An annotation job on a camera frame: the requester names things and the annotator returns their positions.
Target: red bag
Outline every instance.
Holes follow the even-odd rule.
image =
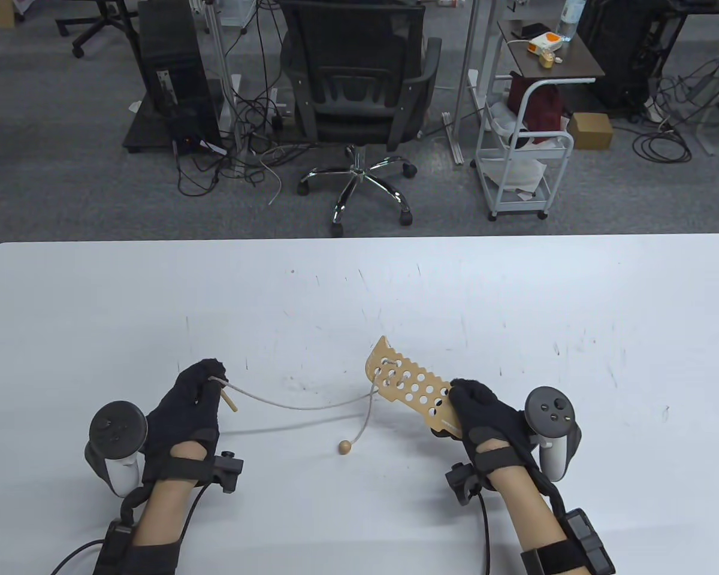
[[[513,113],[519,115],[527,88],[537,80],[527,80],[516,72],[511,72],[511,89],[508,93],[507,106]],[[551,132],[562,129],[562,112],[564,105],[562,95],[556,86],[541,86],[532,93],[527,109],[524,113],[524,123],[530,132]],[[535,138],[535,143],[544,142],[548,138]]]

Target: hand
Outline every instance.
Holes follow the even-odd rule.
[[[171,449],[186,441],[196,441],[206,455],[215,455],[222,385],[209,381],[210,376],[226,380],[226,370],[216,359],[203,359],[187,367],[157,408],[146,416],[149,430],[141,452],[147,464],[168,453],[173,455]],[[184,451],[178,449],[175,456],[181,457]]]
[[[532,431],[524,413],[503,403],[479,381],[453,380],[451,385],[448,399],[461,422],[461,441],[472,462],[476,453],[499,449],[507,441],[527,466],[536,466],[530,444]]]

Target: black mesh chair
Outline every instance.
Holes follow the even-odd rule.
[[[400,191],[375,175],[396,162],[403,174],[417,169],[401,156],[365,163],[365,146],[384,144],[394,152],[415,138],[431,103],[442,49],[429,38],[422,57],[423,14],[417,5],[368,5],[280,0],[288,33],[280,63],[293,84],[295,120],[307,140],[346,144],[349,167],[315,168],[298,184],[309,193],[318,175],[351,176],[333,210],[330,232],[343,235],[341,218],[358,184],[369,181],[396,200],[400,224],[412,224],[410,207]]]

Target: string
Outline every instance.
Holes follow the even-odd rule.
[[[358,401],[362,401],[365,398],[370,398],[368,400],[367,404],[367,414],[365,414],[365,421],[362,423],[362,427],[359,429],[359,433],[357,433],[357,437],[352,439],[350,443],[354,445],[357,443],[357,441],[360,440],[360,437],[362,437],[362,433],[365,433],[365,429],[367,429],[367,424],[370,421],[370,413],[373,411],[373,395],[378,394],[378,389],[376,389],[375,382],[370,383],[370,393],[362,395],[361,397],[357,397],[353,400],[349,401],[343,401],[341,403],[333,403],[332,405],[320,405],[318,407],[297,407],[295,405],[285,405],[285,403],[278,403],[276,401],[272,400],[266,400],[263,397],[259,397],[258,395],[251,394],[248,391],[245,391],[244,389],[237,387],[233,383],[229,383],[228,381],[222,380],[220,377],[216,376],[210,376],[208,378],[211,381],[217,381],[218,383],[222,384],[224,387],[228,387],[229,389],[233,389],[238,394],[247,395],[247,397],[250,397],[252,400],[260,401],[262,403],[266,403],[267,405],[273,405],[274,407],[280,407],[283,408],[283,410],[293,410],[293,411],[321,411],[321,410],[332,410],[336,407],[342,407],[344,405],[349,405],[351,403],[356,403]]]

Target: computer tower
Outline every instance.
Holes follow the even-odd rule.
[[[589,0],[578,33],[604,70],[590,91],[607,110],[642,109],[684,20],[669,0]]]
[[[189,3],[140,0],[138,19],[147,94],[179,153],[199,150],[200,141],[222,147],[217,118],[223,99],[209,87]]]

